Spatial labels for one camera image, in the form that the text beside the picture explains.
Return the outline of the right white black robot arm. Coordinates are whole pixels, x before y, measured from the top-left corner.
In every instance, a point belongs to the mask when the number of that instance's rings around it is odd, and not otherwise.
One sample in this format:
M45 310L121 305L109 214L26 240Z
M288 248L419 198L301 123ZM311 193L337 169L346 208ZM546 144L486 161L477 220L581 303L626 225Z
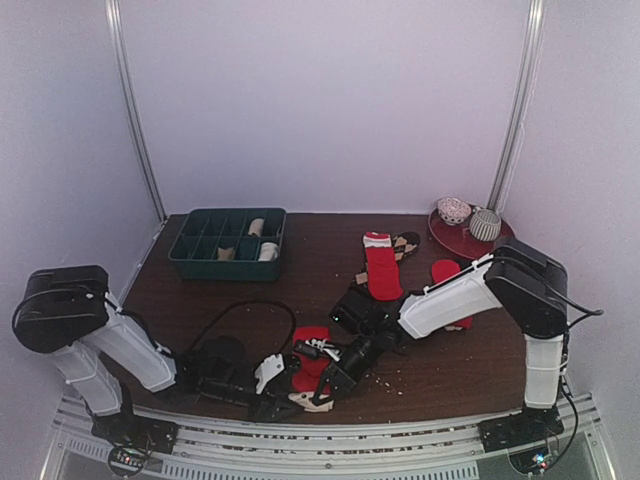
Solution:
M513 419L519 440L535 440L551 424L557 401L567 321L567 272L528 244L504 237L487 255L452 277L397 300L376 300L350 287L332 319L354 340L323 371L315 406L348 395L373 363L404 336L419 340L463 318L503 309L526 342L523 412Z

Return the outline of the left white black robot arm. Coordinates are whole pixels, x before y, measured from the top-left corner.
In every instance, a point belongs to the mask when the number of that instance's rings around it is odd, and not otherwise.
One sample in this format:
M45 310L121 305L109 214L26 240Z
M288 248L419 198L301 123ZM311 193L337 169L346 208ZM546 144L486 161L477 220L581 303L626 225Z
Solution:
M270 381L286 370L277 353L257 368L232 336L199 334L178 353L155 340L142 317L123 308L99 265L41 269L26 283L11 318L20 344L49 358L90 414L123 444L137 442L144 424L131 412L125 385L101 361L108 356L152 394L169 401L208 397L244 406L257 422L303 412L287 393L271 393Z

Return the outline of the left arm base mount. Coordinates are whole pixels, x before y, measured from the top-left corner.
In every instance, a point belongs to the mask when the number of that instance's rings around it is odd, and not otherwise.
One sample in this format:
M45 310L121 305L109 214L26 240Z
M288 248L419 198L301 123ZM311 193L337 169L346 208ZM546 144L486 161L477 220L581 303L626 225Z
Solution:
M178 435L174 422L120 412L92 416L91 434L108 441L107 466L118 477L140 474L154 453L171 454Z

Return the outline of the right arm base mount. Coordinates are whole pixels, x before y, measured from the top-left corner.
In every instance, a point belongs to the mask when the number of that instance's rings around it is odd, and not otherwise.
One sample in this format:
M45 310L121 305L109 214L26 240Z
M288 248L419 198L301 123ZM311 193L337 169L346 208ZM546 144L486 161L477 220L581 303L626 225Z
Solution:
M485 453L505 451L515 471L533 476L551 466L550 440L559 438L564 425L557 407L524 407L519 413L482 421L478 430Z

